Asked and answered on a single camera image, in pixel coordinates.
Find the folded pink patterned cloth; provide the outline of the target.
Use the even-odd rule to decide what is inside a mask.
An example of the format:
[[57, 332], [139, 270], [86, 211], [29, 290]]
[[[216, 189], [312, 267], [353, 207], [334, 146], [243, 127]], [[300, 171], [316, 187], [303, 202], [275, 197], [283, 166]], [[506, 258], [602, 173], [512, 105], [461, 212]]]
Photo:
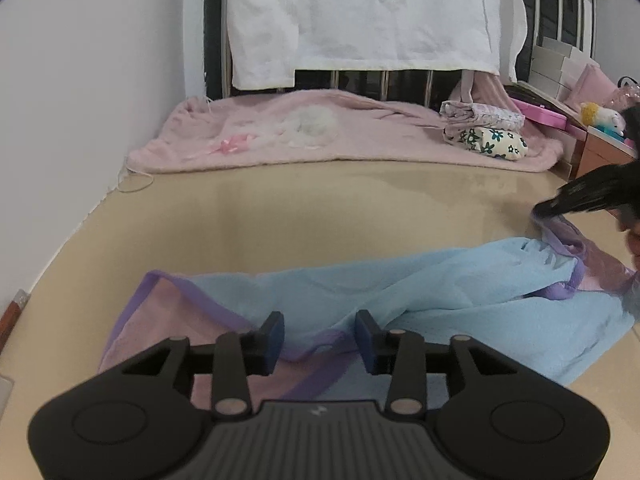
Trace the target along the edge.
[[518, 131], [525, 124], [525, 117], [513, 110], [484, 103], [444, 101], [440, 106], [440, 116], [450, 126], [487, 127]]

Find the yellow white plush toy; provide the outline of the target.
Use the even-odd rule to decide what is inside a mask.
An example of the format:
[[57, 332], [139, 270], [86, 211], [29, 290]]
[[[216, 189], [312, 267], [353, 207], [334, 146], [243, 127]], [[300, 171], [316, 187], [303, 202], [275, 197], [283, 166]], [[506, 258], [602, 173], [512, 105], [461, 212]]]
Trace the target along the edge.
[[622, 138], [626, 126], [623, 116], [597, 103], [585, 102], [580, 104], [580, 121], [587, 127], [595, 128], [614, 138]]

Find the pink plastic case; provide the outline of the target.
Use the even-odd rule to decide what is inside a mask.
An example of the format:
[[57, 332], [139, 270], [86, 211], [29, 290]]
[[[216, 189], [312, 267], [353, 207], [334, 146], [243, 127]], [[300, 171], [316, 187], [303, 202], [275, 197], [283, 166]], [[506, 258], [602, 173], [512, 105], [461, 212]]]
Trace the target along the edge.
[[512, 102], [528, 120], [536, 122], [537, 125], [565, 131], [580, 140], [584, 140], [586, 137], [587, 131], [578, 127], [563, 113], [518, 99], [513, 99]]

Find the pink fluffy blanket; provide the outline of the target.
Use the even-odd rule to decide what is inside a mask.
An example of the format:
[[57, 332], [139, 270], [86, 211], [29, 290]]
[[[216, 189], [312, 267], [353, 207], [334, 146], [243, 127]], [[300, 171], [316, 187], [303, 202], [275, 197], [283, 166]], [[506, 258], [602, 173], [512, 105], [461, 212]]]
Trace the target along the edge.
[[560, 141], [529, 120], [518, 131], [522, 159], [491, 158], [458, 148], [450, 126], [418, 104], [377, 101], [342, 90], [250, 94], [212, 101], [190, 98], [169, 114], [158, 136], [129, 153], [129, 169], [176, 174], [293, 162], [391, 160], [544, 172], [562, 157]]

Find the metal bed rail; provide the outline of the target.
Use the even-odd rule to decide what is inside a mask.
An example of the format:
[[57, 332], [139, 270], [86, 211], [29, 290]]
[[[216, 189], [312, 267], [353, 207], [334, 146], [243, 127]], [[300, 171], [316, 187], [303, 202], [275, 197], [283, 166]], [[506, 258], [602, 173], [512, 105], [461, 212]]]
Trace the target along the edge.
[[[524, 0], [528, 32], [515, 62], [516, 81], [532, 76], [534, 49], [544, 38], [567, 42], [592, 55], [596, 43], [598, 0]], [[203, 72], [205, 95], [244, 96], [232, 84], [233, 61], [226, 23], [227, 0], [203, 1]], [[340, 89], [372, 99], [431, 107], [442, 102], [460, 78], [458, 70], [298, 70], [292, 86], [258, 89], [258, 94], [294, 90]]]

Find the folded floral cream cloth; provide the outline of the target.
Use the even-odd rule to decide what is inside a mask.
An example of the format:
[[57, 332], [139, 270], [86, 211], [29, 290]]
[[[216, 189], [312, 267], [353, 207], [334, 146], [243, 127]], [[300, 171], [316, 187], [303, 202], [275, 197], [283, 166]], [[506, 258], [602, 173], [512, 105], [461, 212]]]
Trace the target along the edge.
[[517, 132], [473, 127], [444, 132], [444, 140], [467, 151], [491, 158], [519, 160], [528, 155], [528, 144]]

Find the pink blue purple garment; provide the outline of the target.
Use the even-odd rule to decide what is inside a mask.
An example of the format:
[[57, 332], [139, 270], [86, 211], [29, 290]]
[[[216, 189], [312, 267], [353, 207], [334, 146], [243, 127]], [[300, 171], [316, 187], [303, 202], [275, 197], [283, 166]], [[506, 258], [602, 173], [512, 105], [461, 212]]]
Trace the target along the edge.
[[471, 336], [562, 385], [614, 346], [639, 316], [639, 275], [562, 218], [536, 238], [474, 248], [282, 272], [145, 275], [108, 338], [110, 368], [153, 344], [185, 336], [211, 344], [279, 311], [285, 338], [267, 377], [248, 381], [265, 400], [383, 400], [352, 330], [366, 310], [388, 330], [446, 344]]

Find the white towel on rail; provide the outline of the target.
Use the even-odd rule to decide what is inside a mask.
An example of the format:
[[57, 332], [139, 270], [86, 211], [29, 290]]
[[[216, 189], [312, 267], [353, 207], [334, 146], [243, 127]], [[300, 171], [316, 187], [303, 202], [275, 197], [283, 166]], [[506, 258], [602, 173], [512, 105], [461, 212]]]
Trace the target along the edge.
[[240, 90], [291, 88], [299, 70], [477, 70], [515, 77], [523, 0], [227, 0]]

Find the stacked white boxes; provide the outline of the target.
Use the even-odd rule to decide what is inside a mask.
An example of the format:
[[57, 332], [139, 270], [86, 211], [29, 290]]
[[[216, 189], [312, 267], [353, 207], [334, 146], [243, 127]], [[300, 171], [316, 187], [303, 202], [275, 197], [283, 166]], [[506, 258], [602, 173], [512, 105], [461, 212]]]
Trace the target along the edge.
[[528, 83], [552, 99], [564, 101], [588, 65], [598, 63], [571, 44], [544, 37], [542, 45], [534, 47]]

